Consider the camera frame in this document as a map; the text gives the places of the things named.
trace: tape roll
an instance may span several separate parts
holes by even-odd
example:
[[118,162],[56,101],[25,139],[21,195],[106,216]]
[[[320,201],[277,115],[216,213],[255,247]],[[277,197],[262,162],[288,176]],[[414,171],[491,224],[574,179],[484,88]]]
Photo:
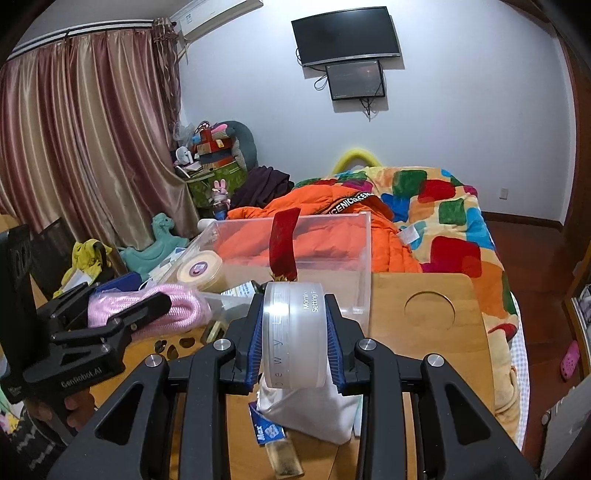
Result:
[[269,282],[262,311],[262,359],[271,388],[322,387],[326,306],[319,283]]
[[183,262],[177,270],[177,280],[199,291],[220,293],[227,289],[223,261],[217,253],[209,250]]

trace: teal rocking horse toy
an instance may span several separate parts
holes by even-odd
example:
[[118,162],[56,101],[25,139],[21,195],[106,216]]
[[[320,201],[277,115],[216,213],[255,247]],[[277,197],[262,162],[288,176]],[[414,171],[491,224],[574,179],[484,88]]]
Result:
[[174,228],[174,220],[164,213],[152,218],[152,231],[156,241],[146,250],[138,252],[135,248],[119,248],[119,255],[130,272],[137,272],[142,281],[148,280],[149,273],[169,256],[175,248],[185,248],[189,239],[174,236],[170,231]]

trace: pink coiled tube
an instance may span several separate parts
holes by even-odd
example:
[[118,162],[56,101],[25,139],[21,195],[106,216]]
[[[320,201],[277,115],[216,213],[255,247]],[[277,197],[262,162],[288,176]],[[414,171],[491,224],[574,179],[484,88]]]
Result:
[[170,297],[172,302],[170,311],[134,332],[133,340],[187,332],[211,320],[212,311],[207,301],[198,292],[184,285],[164,283],[147,290],[104,292],[93,295],[88,302],[88,326],[102,327],[107,324],[109,317],[158,292]]

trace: small fan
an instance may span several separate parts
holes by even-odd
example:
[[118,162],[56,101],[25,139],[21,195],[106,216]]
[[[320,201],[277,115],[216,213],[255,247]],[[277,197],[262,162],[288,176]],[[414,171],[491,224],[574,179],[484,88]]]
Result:
[[178,165],[190,165],[191,163],[193,163],[193,159],[191,158],[191,152],[187,147],[178,147],[176,156]]

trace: black cable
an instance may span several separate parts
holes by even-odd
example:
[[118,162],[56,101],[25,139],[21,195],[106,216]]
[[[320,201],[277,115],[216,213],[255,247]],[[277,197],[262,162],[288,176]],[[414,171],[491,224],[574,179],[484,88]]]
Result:
[[[324,80],[324,83],[322,84],[322,86],[318,86],[318,82],[321,82],[322,80]],[[327,74],[324,74],[322,77],[320,77],[318,80],[316,80],[314,82],[314,88],[316,89],[317,92],[324,90],[326,88],[326,84],[328,83],[329,78]]]
[[[300,64],[300,67],[304,67],[304,66],[301,64],[301,58],[300,58],[300,49],[299,49],[299,48],[297,48],[297,49],[295,50],[295,57],[297,58],[297,63],[299,63],[299,64]],[[320,69],[315,69],[314,67],[305,67],[305,68],[312,69],[312,70],[316,70],[317,72],[325,72],[325,73],[326,73],[326,69],[324,69],[324,70],[320,70]]]
[[375,96],[379,92],[379,88],[384,87],[384,75],[382,74],[381,77],[382,77],[382,81],[378,84],[378,88],[375,89],[374,95],[371,98],[366,97],[366,98],[359,99],[359,102],[361,103],[361,105],[363,106],[363,109],[365,110],[365,115],[367,115],[367,118],[370,122],[371,122],[371,106],[374,103]]

